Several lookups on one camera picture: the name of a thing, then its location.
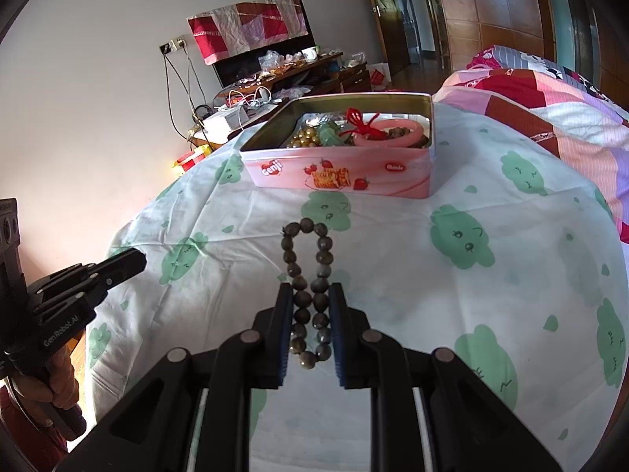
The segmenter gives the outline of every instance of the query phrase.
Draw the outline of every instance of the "human hand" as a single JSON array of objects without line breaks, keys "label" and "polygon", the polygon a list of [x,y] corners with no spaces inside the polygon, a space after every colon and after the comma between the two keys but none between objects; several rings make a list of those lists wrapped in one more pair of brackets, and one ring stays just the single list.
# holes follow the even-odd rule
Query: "human hand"
[{"label": "human hand", "polygon": [[44,427],[50,427],[53,423],[38,403],[52,403],[57,408],[70,409],[79,401],[79,382],[74,378],[74,367],[67,346],[57,351],[51,361],[53,366],[49,386],[32,376],[18,372],[11,375],[22,406],[34,421]]}]

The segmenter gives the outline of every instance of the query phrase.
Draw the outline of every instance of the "television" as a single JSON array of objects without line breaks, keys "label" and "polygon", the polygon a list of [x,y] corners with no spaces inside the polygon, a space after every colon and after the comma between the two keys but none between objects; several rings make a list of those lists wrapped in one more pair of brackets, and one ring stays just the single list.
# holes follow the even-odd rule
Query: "television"
[{"label": "television", "polygon": [[310,23],[308,22],[308,16],[303,2],[300,0],[301,9],[304,13],[304,21],[306,22],[307,35],[301,37],[295,37],[294,39],[288,39],[287,41],[276,42],[263,48],[257,48],[250,52],[240,53],[240,55],[231,56],[223,60],[215,62],[214,71],[218,80],[221,82],[223,88],[228,87],[242,78],[246,78],[250,75],[257,73],[260,70],[259,58],[266,55],[268,50],[278,52],[280,55],[293,55],[294,53],[305,50],[306,48],[312,48],[315,46],[315,38],[313,37],[312,30],[310,30]]}]

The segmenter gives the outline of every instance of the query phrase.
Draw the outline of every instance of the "red sleeve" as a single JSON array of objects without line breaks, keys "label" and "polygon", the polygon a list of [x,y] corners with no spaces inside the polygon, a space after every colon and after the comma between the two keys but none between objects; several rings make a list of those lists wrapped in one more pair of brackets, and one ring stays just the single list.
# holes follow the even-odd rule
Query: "red sleeve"
[{"label": "red sleeve", "polygon": [[[0,421],[11,434],[13,441],[39,472],[52,472],[55,465],[67,454],[64,438],[55,429],[48,435],[35,428],[19,409],[13,406],[6,387],[0,389]],[[50,439],[53,439],[62,452]]]}]

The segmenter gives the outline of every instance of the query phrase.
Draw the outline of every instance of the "jewelry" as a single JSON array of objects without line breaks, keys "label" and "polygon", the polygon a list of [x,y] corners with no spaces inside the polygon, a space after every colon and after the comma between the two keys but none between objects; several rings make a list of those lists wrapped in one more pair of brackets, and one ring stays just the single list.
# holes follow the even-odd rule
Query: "jewelry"
[{"label": "jewelry", "polygon": [[[297,255],[293,251],[293,238],[303,232],[310,234],[314,231],[319,236],[317,247],[319,251],[316,255],[317,278],[310,283],[310,290],[314,296],[306,291],[308,283],[301,275],[301,268],[297,264]],[[330,252],[332,248],[332,238],[328,236],[328,228],[325,224],[315,224],[310,218],[302,218],[299,223],[292,222],[282,229],[282,250],[284,250],[284,262],[287,264],[286,271],[292,278],[292,287],[295,290],[292,297],[297,310],[293,315],[295,322],[291,326],[291,343],[289,350],[294,355],[300,356],[300,364],[304,369],[312,369],[317,362],[323,362],[332,356],[332,332],[329,329],[329,318],[325,314],[329,306],[329,298],[326,292],[329,289],[328,277],[332,273],[329,266],[334,261],[334,256]],[[314,306],[317,314],[314,315],[312,325],[317,329],[316,339],[319,343],[313,352],[306,351],[306,324],[310,321],[310,311],[308,307]]]}]

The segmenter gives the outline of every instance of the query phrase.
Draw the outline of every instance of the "red bow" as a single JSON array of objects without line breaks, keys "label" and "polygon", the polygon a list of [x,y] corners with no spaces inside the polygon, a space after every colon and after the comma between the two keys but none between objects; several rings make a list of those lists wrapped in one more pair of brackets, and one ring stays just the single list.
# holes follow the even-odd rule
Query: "red bow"
[{"label": "red bow", "polygon": [[371,123],[375,121],[380,116],[379,113],[376,113],[367,124],[362,120],[362,113],[360,110],[356,108],[348,108],[347,109],[347,122],[356,126],[356,129],[352,131],[344,131],[341,135],[345,135],[347,133],[358,133],[360,135],[369,135],[371,140],[386,140],[389,135],[387,135],[384,131],[380,131],[375,127],[371,127]]}]

